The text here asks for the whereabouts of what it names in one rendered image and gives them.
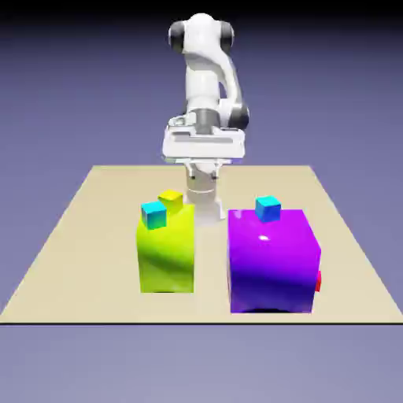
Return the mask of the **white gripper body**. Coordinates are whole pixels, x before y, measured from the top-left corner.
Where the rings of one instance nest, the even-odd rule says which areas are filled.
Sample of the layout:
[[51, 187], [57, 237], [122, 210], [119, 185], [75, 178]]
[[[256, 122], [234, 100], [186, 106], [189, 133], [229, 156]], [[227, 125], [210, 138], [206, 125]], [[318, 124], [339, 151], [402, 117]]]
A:
[[195, 126], [167, 126], [162, 145], [166, 161], [238, 160], [245, 156], [245, 132], [213, 127], [213, 133], [197, 134]]

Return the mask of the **small yellow cube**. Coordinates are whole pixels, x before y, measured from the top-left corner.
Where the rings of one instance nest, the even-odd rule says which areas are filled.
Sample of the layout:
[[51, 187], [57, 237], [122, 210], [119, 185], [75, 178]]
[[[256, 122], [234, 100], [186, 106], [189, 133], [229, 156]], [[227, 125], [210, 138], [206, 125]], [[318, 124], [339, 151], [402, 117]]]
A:
[[176, 190], [164, 190], [157, 198], [167, 209], [168, 215], [177, 214], [183, 208], [183, 194]]

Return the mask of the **small cyan cube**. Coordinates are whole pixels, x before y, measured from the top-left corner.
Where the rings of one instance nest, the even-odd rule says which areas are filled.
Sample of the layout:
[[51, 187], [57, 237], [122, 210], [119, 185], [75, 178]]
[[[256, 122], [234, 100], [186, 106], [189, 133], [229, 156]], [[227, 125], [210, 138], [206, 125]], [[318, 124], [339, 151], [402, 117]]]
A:
[[167, 208], [161, 201], [141, 204], [142, 222], [148, 230], [155, 230], [167, 225]]

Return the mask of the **small blue cube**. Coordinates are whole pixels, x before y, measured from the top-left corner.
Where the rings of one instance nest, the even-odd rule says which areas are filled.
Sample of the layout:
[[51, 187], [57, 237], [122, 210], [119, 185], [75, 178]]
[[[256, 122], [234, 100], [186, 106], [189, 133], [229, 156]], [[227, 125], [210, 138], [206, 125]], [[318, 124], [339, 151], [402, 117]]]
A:
[[261, 222], [280, 220], [281, 203], [272, 196], [260, 196], [255, 200], [255, 213]]

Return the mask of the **large lime box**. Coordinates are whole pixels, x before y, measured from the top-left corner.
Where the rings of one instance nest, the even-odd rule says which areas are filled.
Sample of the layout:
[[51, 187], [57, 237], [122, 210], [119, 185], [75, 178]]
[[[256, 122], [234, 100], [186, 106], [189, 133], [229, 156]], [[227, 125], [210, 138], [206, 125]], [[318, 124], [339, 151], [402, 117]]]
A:
[[194, 292], [194, 206], [184, 205], [167, 216], [164, 227], [149, 229], [143, 219], [136, 228], [140, 291]]

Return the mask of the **large purple box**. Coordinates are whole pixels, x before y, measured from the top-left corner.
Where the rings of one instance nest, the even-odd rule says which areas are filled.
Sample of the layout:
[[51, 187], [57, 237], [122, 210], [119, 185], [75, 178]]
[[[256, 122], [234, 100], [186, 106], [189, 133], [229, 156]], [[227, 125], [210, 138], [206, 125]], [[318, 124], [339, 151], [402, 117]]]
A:
[[264, 223], [252, 209], [227, 216], [231, 312], [312, 311], [321, 248], [301, 209]]

